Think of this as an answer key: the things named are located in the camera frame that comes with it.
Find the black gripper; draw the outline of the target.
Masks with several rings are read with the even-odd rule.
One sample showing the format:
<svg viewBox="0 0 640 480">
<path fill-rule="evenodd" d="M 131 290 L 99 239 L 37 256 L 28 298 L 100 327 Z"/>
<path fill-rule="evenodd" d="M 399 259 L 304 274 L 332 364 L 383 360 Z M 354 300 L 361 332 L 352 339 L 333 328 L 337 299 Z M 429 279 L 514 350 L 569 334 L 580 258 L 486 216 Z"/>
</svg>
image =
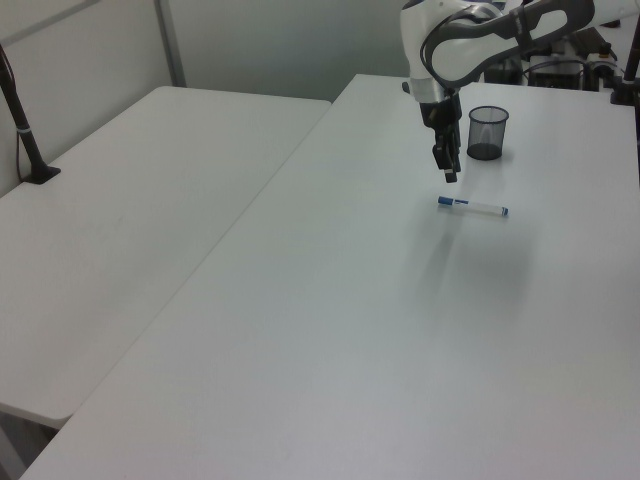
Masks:
<svg viewBox="0 0 640 480">
<path fill-rule="evenodd" d="M 447 183 L 456 183 L 461 169 L 459 121 L 462 109 L 459 93 L 454 92 L 440 102 L 420 103 L 419 108 L 423 124 L 435 132 L 432 152 L 436 164 Z"/>
</svg>

